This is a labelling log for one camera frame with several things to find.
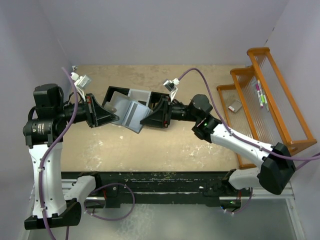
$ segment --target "beige table surface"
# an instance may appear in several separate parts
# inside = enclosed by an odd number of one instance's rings
[[[178,78],[197,67],[206,77],[213,99],[224,116],[216,90],[232,83],[230,70],[238,65],[82,65],[79,75],[92,83],[87,93],[101,104],[109,86],[168,93],[165,79]],[[196,94],[206,94],[201,76],[192,71],[178,85],[176,98],[189,104]],[[236,154],[224,147],[199,140],[192,122],[171,121],[167,129],[144,127],[139,134],[114,124],[90,128],[73,124],[64,137],[62,171],[228,171],[238,168]]]

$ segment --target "wooden frame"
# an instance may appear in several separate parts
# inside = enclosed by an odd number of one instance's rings
[[[228,108],[224,102],[223,98],[223,93],[222,91],[228,91],[228,90],[236,90],[240,101],[242,102],[242,107],[246,116],[246,119],[248,121],[248,125],[251,131],[251,134],[254,139],[259,140],[257,130],[254,124],[254,121],[252,119],[250,110],[248,108],[248,104],[246,102],[246,99],[244,97],[244,93],[242,91],[242,88],[244,88],[247,84],[249,84],[250,80],[255,77],[256,79],[259,79],[262,85],[262,88],[264,89],[267,101],[268,101],[268,106],[269,110],[271,113],[271,116],[274,120],[275,126],[279,132],[279,135],[282,139],[282,142],[289,148],[289,151],[291,155],[297,154],[301,152],[302,150],[314,145],[317,143],[317,141],[314,139],[302,113],[300,112],[298,105],[296,101],[294,100],[285,80],[284,77],[282,76],[276,62],[274,61],[270,49],[268,47],[256,47],[256,48],[250,48],[247,51],[247,55],[249,56],[252,65],[249,67],[245,68],[235,68],[230,71],[230,74],[232,76],[234,84],[230,85],[220,85],[216,89],[218,90],[222,107],[226,116],[227,123],[230,127],[232,127],[232,123],[230,121],[230,117],[228,115]],[[270,65],[275,72],[275,75],[303,129],[303,132],[306,136],[305,140],[294,140],[292,141],[292,138],[290,136],[290,133],[288,131],[288,128],[286,126],[286,123],[284,122],[281,113],[279,111],[279,108],[274,100],[274,97],[272,95],[271,90],[269,89],[269,86],[266,82],[265,76],[262,73],[261,70],[261,65],[265,60],[268,60],[270,62]],[[239,76],[245,76],[245,80],[239,81],[238,77]],[[237,154],[238,157],[238,162],[239,162],[239,167],[242,168],[252,168],[255,167],[254,164],[244,164],[241,156]]]

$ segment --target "pink marker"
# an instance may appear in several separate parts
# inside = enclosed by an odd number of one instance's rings
[[[263,108],[263,107],[264,107],[264,104],[263,104],[262,99],[261,99],[260,87],[259,87],[258,84],[256,84],[256,85],[255,85],[255,88],[256,88],[256,93],[258,94],[258,99],[259,99],[260,107]]]

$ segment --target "white wall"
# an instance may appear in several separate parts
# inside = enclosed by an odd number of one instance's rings
[[[290,0],[267,46],[308,123],[320,141],[320,0]],[[301,153],[320,152],[320,144]],[[319,239],[320,162],[311,162],[293,177],[296,205],[308,240]]]
[[[23,127],[33,90],[45,83],[69,89],[70,62],[37,0],[0,1],[0,229],[16,240],[23,228],[33,170]]]
[[[288,0],[40,0],[77,65],[245,64]]]

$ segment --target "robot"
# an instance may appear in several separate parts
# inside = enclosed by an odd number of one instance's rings
[[[73,112],[76,111],[73,123],[86,121],[91,128],[112,123],[119,118],[112,110],[102,107],[91,93],[84,95],[82,92],[80,102],[75,109],[74,103],[64,102],[64,93],[58,85],[41,85],[34,89],[35,107],[30,110],[28,121],[23,128],[25,142],[32,159],[35,184],[33,212],[32,216],[24,221],[25,229],[78,225],[81,215],[85,211],[86,198],[93,194],[103,196],[102,190],[99,189],[103,185],[113,182],[124,187],[121,189],[119,187],[116,189],[117,191],[108,195],[110,198],[108,197],[105,207],[109,208],[117,208],[121,203],[129,203],[131,196],[128,194],[126,186],[133,190],[136,203],[149,204],[170,204],[175,196],[174,194],[162,194],[161,197],[155,197],[152,194],[143,195],[140,194],[141,189],[150,193],[189,192],[192,194],[180,194],[175,202],[177,204],[184,202],[205,204],[209,207],[222,205],[219,196],[237,196],[239,191],[248,196],[248,189],[254,187],[263,187],[272,194],[280,195],[294,174],[296,167],[292,160],[279,159],[262,151],[262,148],[290,157],[288,148],[280,142],[271,145],[251,139],[233,129],[226,129],[219,119],[210,114],[213,106],[206,95],[197,94],[188,105],[182,104],[174,99],[178,83],[179,81],[164,83],[164,86],[170,91],[170,96],[164,95],[154,107],[154,111],[141,120],[141,124],[152,127],[168,127],[171,120],[194,122],[194,127],[191,130],[197,138],[240,154],[254,163],[255,168],[231,169],[229,172],[178,173],[175,177],[170,173],[158,172],[158,180],[154,177],[151,178],[155,175],[154,172],[135,172],[131,174],[132,176],[128,176],[127,172],[108,175],[105,172],[73,173],[73,177],[77,180],[72,184],[72,188],[64,194],[62,191],[64,173],[61,173],[63,138],[59,139],[58,144],[54,147],[52,144],[63,131],[67,130],[67,122],[71,120]],[[240,141],[230,132],[256,143],[260,147],[253,147]],[[50,147],[52,147],[50,153],[44,156]],[[189,181],[186,181],[187,174],[193,179],[188,177]]]

